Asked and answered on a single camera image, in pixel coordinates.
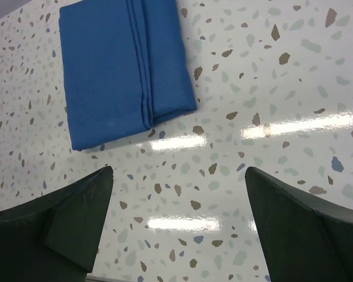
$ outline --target speckled white surface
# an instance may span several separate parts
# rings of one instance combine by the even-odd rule
[[[70,149],[58,29],[72,2],[0,20],[0,210],[109,164],[93,275],[258,282],[248,166],[353,209],[353,0],[178,1],[198,111],[84,152]]]

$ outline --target blue-gray speckle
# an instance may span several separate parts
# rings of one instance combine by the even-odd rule
[[[337,157],[332,158],[332,169],[336,172],[342,172],[344,167],[342,166],[341,162],[338,160]]]
[[[244,163],[241,163],[240,166],[238,166],[237,171],[240,171],[241,169],[243,169],[246,165]]]
[[[200,244],[204,239],[204,236],[196,236],[194,237],[194,241],[198,244]]]

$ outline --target black object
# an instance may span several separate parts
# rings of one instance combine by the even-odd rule
[[[353,210],[254,167],[245,178],[272,282],[353,282]]]
[[[83,282],[93,269],[112,192],[104,167],[0,211],[0,281]]]

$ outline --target cloth fold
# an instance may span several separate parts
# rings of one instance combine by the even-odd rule
[[[74,150],[197,109],[175,0],[84,0],[59,27]]]

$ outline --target terrazzo table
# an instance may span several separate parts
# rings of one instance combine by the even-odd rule
[[[353,0],[178,1],[198,111],[84,152],[71,150],[58,29],[72,2],[0,20],[0,210],[109,164],[93,275],[258,282],[270,278],[248,166],[353,209]]]

